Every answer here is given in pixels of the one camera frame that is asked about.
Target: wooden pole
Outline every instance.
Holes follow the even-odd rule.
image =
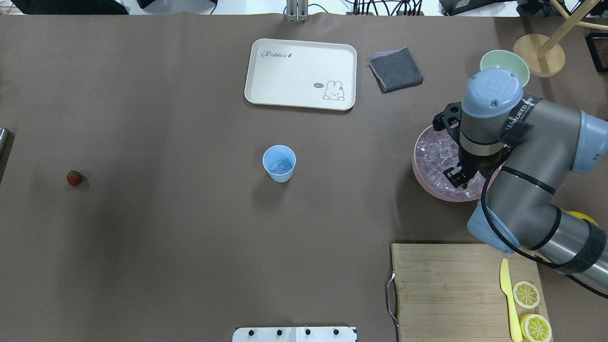
[[[576,11],[574,11],[574,13],[572,13],[572,16],[566,19],[562,26],[560,26],[558,30],[541,46],[541,48],[538,49],[536,52],[538,59],[540,60],[541,58],[545,57],[547,52],[549,52],[549,50],[551,50],[553,46],[555,46],[555,44],[557,44],[558,41],[566,35],[566,33],[572,30],[572,27],[575,27],[576,24],[589,13],[589,11],[591,11],[595,5],[597,5],[598,2],[599,0],[585,0],[585,2],[583,2],[582,5]]]
[[[564,17],[564,19],[568,19],[570,17],[570,15],[564,10],[562,5],[559,4],[558,0],[550,0],[550,1],[553,4],[553,6],[558,10],[559,14],[561,14]],[[590,29],[608,31],[608,26],[606,26],[606,25],[587,23],[585,21],[579,21],[576,24],[578,26],[588,27]]]

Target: green bowl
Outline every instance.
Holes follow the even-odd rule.
[[[519,77],[522,86],[528,84],[530,80],[530,70],[526,62],[518,55],[506,50],[492,50],[482,57],[479,63],[479,70],[489,68],[505,68]]]

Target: wooden cutting board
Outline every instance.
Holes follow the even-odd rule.
[[[499,282],[503,258],[511,284],[528,281],[541,293],[535,309],[516,304],[518,317],[538,313],[551,323],[536,263],[520,255],[479,244],[394,243],[392,256],[402,342],[511,341]]]

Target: cutting board handle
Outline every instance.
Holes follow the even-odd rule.
[[[389,288],[390,288],[390,283],[393,283],[394,289],[395,289],[395,313],[393,314],[392,310],[390,309],[390,294],[389,294]],[[397,285],[395,284],[395,271],[391,272],[391,275],[389,277],[389,280],[386,282],[386,309],[389,311],[390,316],[393,318],[393,321],[395,322],[395,326],[398,328],[399,327],[399,320],[397,319],[396,315],[397,315]]]

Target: pink bowl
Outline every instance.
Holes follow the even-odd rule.
[[[421,147],[420,142],[422,138],[428,142],[428,145],[425,147]],[[435,147],[438,148],[439,141],[442,139],[449,139],[449,148],[447,149],[450,150],[448,154],[452,155],[450,158],[440,158],[441,156],[436,150],[434,150]],[[447,140],[444,140],[442,144],[443,147],[448,146]],[[429,171],[429,169],[432,169],[432,167],[429,167],[429,165],[434,162],[424,162],[425,159],[433,158],[426,158],[427,154],[430,153],[434,154],[435,162],[438,164],[437,168],[431,171]],[[454,189],[446,177],[443,174],[440,174],[440,172],[443,172],[444,168],[440,167],[439,164],[442,164],[443,166],[447,165],[448,167],[452,165],[455,167],[455,162],[457,160],[458,145],[449,136],[447,131],[443,130],[441,132],[435,132],[433,126],[429,126],[422,133],[420,133],[414,146],[414,153],[412,154],[412,168],[414,171],[414,176],[416,176],[416,180],[418,180],[424,190],[440,200],[449,202],[479,200],[482,194],[483,182],[485,182],[485,178],[479,173],[469,182],[469,187],[467,190],[462,188]]]

